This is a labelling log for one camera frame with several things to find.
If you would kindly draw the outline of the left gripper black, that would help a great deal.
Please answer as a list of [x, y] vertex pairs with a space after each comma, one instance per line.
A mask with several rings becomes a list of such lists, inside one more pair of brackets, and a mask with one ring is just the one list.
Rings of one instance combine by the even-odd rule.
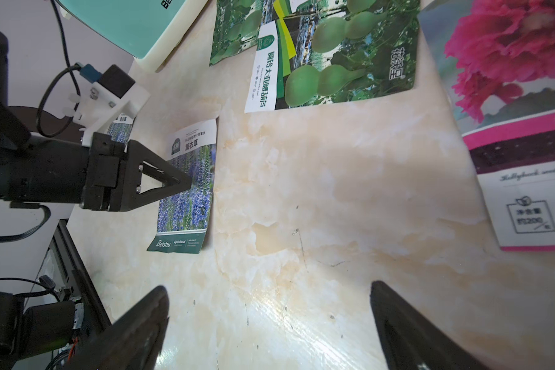
[[78, 204], [127, 212], [188, 191], [192, 177], [135, 140], [95, 134], [89, 147], [31, 137], [24, 150], [0, 147], [0, 200]]

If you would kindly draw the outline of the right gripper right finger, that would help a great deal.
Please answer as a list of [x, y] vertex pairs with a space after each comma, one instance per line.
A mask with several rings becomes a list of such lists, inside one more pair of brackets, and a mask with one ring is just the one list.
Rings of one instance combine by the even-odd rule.
[[388, 368], [487, 368], [385, 282], [372, 283], [370, 305]]

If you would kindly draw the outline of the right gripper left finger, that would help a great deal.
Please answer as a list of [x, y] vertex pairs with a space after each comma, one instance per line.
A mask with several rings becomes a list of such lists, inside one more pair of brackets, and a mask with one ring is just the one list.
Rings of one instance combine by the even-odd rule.
[[153, 369], [163, 348], [170, 300], [159, 285], [97, 339], [84, 345], [64, 369]]

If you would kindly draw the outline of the lavender seed packet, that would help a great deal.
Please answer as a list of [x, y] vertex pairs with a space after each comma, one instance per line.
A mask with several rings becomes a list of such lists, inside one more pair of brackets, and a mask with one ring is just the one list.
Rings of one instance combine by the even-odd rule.
[[121, 113], [109, 125], [107, 134], [111, 136], [112, 141], [127, 144], [133, 129], [134, 119], [128, 115]]
[[211, 219], [217, 120], [194, 123], [171, 138], [168, 162], [191, 178], [191, 188], [160, 201], [157, 233], [148, 251], [198, 254]]

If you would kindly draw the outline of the green gourd packet front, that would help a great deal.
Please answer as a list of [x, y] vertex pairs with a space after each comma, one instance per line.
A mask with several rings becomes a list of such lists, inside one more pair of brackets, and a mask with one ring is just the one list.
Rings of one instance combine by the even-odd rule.
[[413, 88], [419, 1], [269, 4], [246, 113], [369, 100]]

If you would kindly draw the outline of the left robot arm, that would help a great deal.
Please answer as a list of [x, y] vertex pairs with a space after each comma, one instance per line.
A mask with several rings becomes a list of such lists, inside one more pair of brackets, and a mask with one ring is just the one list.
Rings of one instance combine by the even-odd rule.
[[6, 106], [8, 52], [0, 32], [0, 200], [125, 212], [191, 189], [191, 177], [135, 140], [96, 133], [82, 146], [32, 135]]

